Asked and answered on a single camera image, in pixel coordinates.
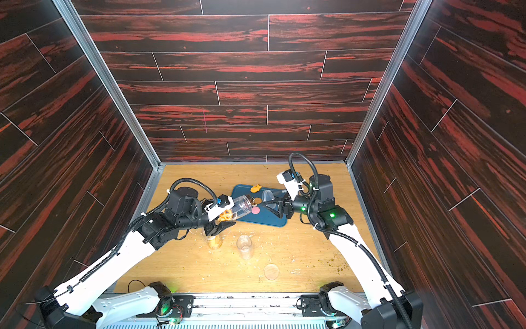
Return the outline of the clear jar with mixed cookies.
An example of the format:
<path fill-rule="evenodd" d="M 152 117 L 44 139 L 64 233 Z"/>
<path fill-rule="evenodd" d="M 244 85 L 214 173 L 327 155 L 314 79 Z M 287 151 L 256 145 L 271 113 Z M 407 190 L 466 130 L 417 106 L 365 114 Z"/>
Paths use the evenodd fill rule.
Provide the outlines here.
<path fill-rule="evenodd" d="M 244 260 L 249 260 L 253 257 L 254 247 L 251 238 L 247 235 L 239 236 L 236 246 L 241 255 L 241 258 Z"/>

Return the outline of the clear jar with pink cookie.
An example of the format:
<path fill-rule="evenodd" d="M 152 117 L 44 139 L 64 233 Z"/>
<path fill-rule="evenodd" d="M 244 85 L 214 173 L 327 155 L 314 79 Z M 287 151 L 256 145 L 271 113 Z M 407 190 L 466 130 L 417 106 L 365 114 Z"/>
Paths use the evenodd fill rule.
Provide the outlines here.
<path fill-rule="evenodd" d="M 224 210 L 217 221 L 221 223 L 239 220 L 246 215 L 252 214 L 252 208 L 252 202 L 246 195 L 239 196 L 233 199 L 233 207 Z"/>

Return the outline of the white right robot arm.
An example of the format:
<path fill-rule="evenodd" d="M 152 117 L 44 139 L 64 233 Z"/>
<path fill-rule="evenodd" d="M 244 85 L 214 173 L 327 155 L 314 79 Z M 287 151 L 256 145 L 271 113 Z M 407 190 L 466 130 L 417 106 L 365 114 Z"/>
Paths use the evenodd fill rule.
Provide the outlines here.
<path fill-rule="evenodd" d="M 322 286 L 321 310 L 329 316 L 346 315 L 362 328 L 420 328 L 422 300 L 408 293 L 373 255 L 352 217 L 336 204 L 330 177 L 315 174 L 304 180 L 287 170 L 277 179 L 284 185 L 283 194 L 264 206 L 278 217 L 305 216 L 342 254 L 363 288 L 365 296 L 360 297 L 341 282 Z"/>

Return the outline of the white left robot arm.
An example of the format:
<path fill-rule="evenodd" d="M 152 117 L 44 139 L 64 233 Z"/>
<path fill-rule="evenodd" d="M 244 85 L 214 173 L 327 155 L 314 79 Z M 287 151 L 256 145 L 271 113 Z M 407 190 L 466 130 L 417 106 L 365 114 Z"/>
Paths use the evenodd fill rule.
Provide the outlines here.
<path fill-rule="evenodd" d="M 35 294 L 45 328 L 104 328 L 140 314 L 171 313 L 172 294 L 160 282 L 114 297 L 103 293 L 136 264 L 181 232 L 202 228 L 215 237 L 233 226 L 236 203 L 228 195 L 200 202 L 193 188 L 172 186 L 167 198 L 153 210 L 131 221 L 117 244 L 84 271 L 54 289 L 45 286 Z"/>

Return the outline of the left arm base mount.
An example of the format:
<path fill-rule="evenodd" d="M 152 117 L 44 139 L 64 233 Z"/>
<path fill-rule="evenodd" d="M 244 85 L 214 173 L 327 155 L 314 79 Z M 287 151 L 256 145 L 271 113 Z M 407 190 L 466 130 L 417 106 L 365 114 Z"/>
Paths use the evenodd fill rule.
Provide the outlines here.
<path fill-rule="evenodd" d="M 135 315 L 135 317 L 155 319 L 158 322 L 158 327 L 160 327 L 168 324 L 178 325 L 184 318 L 189 318 L 191 316 L 195 296 L 173 293 L 167 285 L 160 281 L 146 285 L 139 279 L 133 279 L 128 283 L 127 292 L 131 293 L 131 288 L 134 288 L 134 291 L 137 291 L 139 283 L 141 283 L 144 288 L 154 288 L 160 296 L 160 301 L 151 312 L 139 313 L 138 315 Z"/>

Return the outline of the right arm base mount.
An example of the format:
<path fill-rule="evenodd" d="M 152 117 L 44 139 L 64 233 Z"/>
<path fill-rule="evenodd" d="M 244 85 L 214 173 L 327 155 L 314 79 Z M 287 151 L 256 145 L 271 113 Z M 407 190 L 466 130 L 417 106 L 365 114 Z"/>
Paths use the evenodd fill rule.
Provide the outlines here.
<path fill-rule="evenodd" d="M 339 281 L 330 282 L 320 288 L 317 295 L 301 295 L 295 304 L 295 307 L 302 312 L 304 317 L 316 317 L 325 315 L 328 317 L 343 316 L 344 313 L 337 311 L 330 304 L 328 293 L 331 289 L 343 287 Z"/>

